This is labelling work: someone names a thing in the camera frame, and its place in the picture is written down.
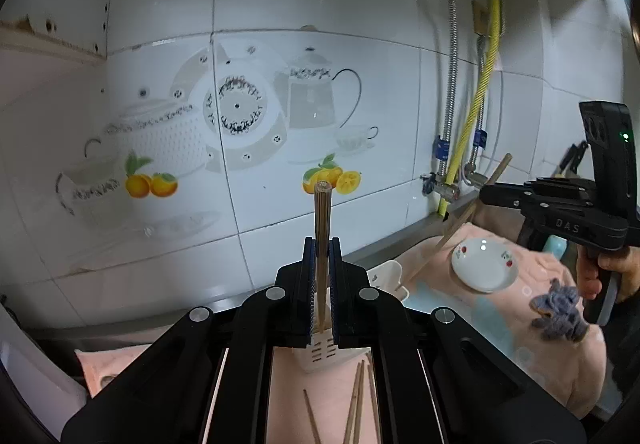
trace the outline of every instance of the gray cloth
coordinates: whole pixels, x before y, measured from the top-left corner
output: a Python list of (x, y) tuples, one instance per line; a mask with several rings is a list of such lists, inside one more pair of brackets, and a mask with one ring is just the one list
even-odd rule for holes
[(554, 278), (548, 293), (536, 296), (529, 302), (529, 306), (540, 314), (531, 325), (543, 329), (542, 339), (545, 340), (557, 340), (564, 336), (576, 343), (582, 341), (589, 324), (576, 308), (579, 299), (575, 287), (560, 285), (558, 278)]

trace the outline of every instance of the yellow gas hose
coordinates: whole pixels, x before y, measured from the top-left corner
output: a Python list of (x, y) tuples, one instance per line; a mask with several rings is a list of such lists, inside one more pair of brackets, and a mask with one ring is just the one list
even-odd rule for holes
[[(495, 59), (498, 56), (498, 46), (500, 44), (500, 0), (489, 0), (490, 8), (490, 28), (489, 28), (489, 51), (486, 55), (486, 63), (484, 64), (484, 70), (480, 75), (480, 81), (474, 100), (471, 103), (471, 108), (466, 117), (465, 127), (458, 139), (456, 145), (456, 151), (453, 154), (453, 159), (449, 163), (449, 169), (447, 170), (447, 177), (445, 179), (446, 184), (453, 184), (455, 176), (458, 172), (460, 164), (462, 164), (462, 158), (465, 155), (466, 145), (468, 144), (469, 137), (473, 131), (476, 117), (478, 117), (478, 110), (480, 109), (480, 103), (484, 99), (487, 87), (489, 87), (489, 79), (491, 73), (494, 71)], [(438, 214), (444, 217), (447, 212), (447, 205), (449, 203), (443, 198), (440, 198), (440, 205), (438, 206)]]

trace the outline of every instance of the human hand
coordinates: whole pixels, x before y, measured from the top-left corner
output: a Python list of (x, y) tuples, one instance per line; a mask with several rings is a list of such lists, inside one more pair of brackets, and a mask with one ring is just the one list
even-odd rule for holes
[(598, 263), (587, 256), (586, 248), (578, 246), (578, 291), (584, 299), (594, 299), (602, 290), (598, 266), (622, 275), (616, 303), (632, 297), (640, 289), (640, 249), (624, 247), (615, 253), (601, 253)]

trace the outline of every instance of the kitchen wall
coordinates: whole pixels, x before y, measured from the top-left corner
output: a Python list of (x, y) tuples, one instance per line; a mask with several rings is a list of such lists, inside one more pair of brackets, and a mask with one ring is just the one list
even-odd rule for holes
[[(542, 111), (547, 120), (540, 122), (532, 177), (548, 177), (567, 148), (585, 139), (580, 101), (625, 103), (635, 131), (640, 132), (640, 62), (631, 39), (627, 1), (547, 1)], [(593, 179), (589, 151), (578, 170)]]
[[(471, 1), (454, 134), (477, 78)], [(479, 169), (510, 151), (503, 180), (523, 182), (542, 150), (549, 22), (545, 0), (504, 4)], [(343, 254), (436, 207), (419, 176), (444, 115), (446, 0), (8, 0), (0, 19), (38, 30), (47, 12), (49, 34), (107, 60), (0, 110), (0, 293), (25, 326), (272, 283), (313, 234), (314, 176), (336, 181)]]

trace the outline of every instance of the wooden chopstick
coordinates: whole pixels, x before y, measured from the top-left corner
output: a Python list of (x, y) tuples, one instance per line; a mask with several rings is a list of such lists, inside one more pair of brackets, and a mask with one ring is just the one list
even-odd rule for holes
[(316, 444), (322, 444), (322, 441), (320, 440), (320, 434), (318, 433), (318, 426), (316, 426), (316, 418), (314, 417), (314, 411), (311, 408), (311, 401), (309, 401), (309, 394), (306, 393), (306, 390), (302, 390), (302, 393), (305, 394), (306, 412), (309, 414), (309, 422), (311, 423), (311, 433), (314, 434), (314, 441)]
[[(510, 153), (507, 153), (502, 158), (502, 160), (500, 161), (500, 164), (496, 166), (494, 172), (491, 174), (491, 177), (489, 177), (489, 179), (487, 180), (486, 182), (487, 184), (489, 185), (495, 184), (495, 182), (498, 179), (500, 179), (500, 176), (502, 175), (504, 170), (507, 168), (508, 164), (511, 162), (511, 158), (512, 156)], [(474, 199), (471, 202), (471, 204), (465, 209), (463, 214), (460, 215), (460, 218), (458, 218), (451, 225), (451, 227), (446, 231), (446, 233), (443, 235), (441, 240), (436, 244), (434, 249), (431, 251), (431, 256), (435, 255), (439, 250), (441, 250), (444, 247), (444, 244), (449, 242), (449, 240), (451, 240), (451, 237), (456, 233), (456, 231), (458, 231), (462, 227), (462, 225), (476, 212), (476, 208), (478, 207), (479, 202), (480, 202), (480, 199), (478, 198)], [(427, 260), (422, 267), (412, 272), (408, 277), (403, 278), (395, 290), (397, 291), (398, 289), (400, 289), (400, 287), (402, 287), (403, 285), (413, 280), (417, 275), (419, 275), (425, 269), (425, 267), (427, 267), (427, 265), (429, 265), (429, 260)]]
[(360, 442), (360, 424), (362, 423), (362, 397), (364, 396), (364, 361), (360, 362), (360, 377), (358, 378), (358, 399), (356, 401), (356, 420), (353, 425), (353, 444)]
[(376, 396), (376, 383), (373, 379), (373, 368), (370, 364), (367, 365), (367, 372), (369, 373), (369, 390), (371, 392), (371, 408), (373, 409), (373, 421), (376, 424), (376, 441), (380, 443), (380, 414), (378, 413), (378, 397)]
[(347, 415), (347, 426), (344, 428), (344, 439), (342, 444), (349, 444), (351, 440), (351, 426), (353, 425), (353, 415), (355, 413), (356, 402), (358, 398), (358, 382), (360, 380), (360, 369), (364, 366), (364, 361), (358, 363), (356, 368), (356, 376), (353, 379), (353, 391), (351, 392), (351, 402), (349, 403), (349, 414)]
[(329, 271), (329, 225), (331, 219), (331, 184), (316, 182), (314, 210), (316, 212), (316, 293), (318, 294), (318, 331), (325, 330), (326, 281)]

